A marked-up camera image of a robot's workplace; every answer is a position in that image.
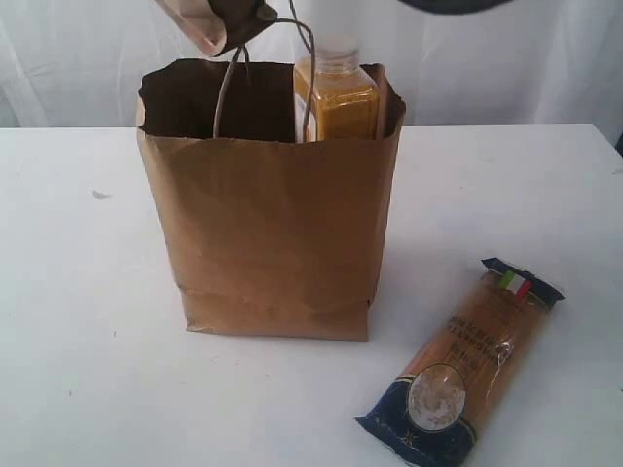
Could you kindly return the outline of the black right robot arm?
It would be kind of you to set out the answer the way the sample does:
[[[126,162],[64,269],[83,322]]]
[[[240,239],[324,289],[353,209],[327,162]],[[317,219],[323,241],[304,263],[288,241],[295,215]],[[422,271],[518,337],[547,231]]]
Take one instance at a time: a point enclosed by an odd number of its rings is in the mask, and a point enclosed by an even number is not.
[[[464,16],[483,13],[512,0],[400,0],[413,9],[441,16]]]

